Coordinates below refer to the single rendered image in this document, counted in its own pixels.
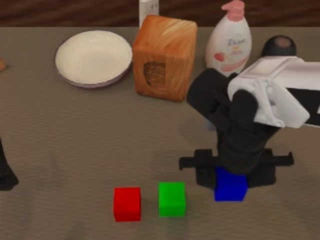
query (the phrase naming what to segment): blue cube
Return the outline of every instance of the blue cube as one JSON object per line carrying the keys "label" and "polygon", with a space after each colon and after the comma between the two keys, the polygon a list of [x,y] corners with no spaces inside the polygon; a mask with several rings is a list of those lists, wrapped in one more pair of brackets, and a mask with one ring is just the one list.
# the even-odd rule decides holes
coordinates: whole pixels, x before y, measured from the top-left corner
{"label": "blue cube", "polygon": [[246,175],[234,175],[222,167],[215,169],[216,187],[214,200],[216,202],[242,202],[248,191]]}

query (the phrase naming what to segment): white bowl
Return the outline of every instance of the white bowl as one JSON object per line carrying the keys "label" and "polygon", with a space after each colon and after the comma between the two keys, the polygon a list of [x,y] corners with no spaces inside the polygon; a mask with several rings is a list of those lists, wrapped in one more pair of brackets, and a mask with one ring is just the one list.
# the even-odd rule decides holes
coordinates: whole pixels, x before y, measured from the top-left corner
{"label": "white bowl", "polygon": [[67,39],[57,50],[55,65],[71,84],[105,87],[118,81],[132,62],[132,48],[121,36],[103,30],[85,31]]}

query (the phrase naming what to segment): red cube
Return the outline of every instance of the red cube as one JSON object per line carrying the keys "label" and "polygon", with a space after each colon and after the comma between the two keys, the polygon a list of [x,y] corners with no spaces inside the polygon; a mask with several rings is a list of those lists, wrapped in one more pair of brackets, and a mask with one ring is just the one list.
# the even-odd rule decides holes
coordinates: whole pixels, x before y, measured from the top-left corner
{"label": "red cube", "polygon": [[113,215],[116,222],[141,221],[140,187],[116,187],[114,189]]}

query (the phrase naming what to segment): pink and white bottle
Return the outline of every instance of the pink and white bottle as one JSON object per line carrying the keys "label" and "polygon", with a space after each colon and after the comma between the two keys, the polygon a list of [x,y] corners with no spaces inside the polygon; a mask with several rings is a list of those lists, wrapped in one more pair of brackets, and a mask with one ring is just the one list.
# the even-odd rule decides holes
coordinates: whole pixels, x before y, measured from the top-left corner
{"label": "pink and white bottle", "polygon": [[244,9],[241,0],[223,5],[227,14],[214,28],[206,47],[207,68],[214,68],[226,77],[240,73],[250,57],[252,38]]}

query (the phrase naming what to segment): brown tabletop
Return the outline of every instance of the brown tabletop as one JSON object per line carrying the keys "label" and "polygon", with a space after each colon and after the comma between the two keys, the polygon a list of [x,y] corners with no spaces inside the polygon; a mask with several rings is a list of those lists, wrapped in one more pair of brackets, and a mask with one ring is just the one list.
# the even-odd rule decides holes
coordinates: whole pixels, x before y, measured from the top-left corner
{"label": "brown tabletop", "polygon": [[[277,184],[242,203],[216,203],[178,159],[213,148],[214,132],[184,103],[135,93],[132,73],[103,89],[65,82],[54,54],[93,28],[0,28],[0,136],[20,184],[0,192],[1,240],[316,240],[320,235],[320,128],[283,129],[275,154],[293,151]],[[100,28],[132,43],[136,28]],[[193,77],[204,69],[211,28],[200,28]],[[267,38],[291,36],[306,61],[320,61],[320,28],[253,28],[252,61]],[[187,215],[159,218],[157,184],[186,183]],[[115,223],[114,187],[140,186],[142,221]]]}

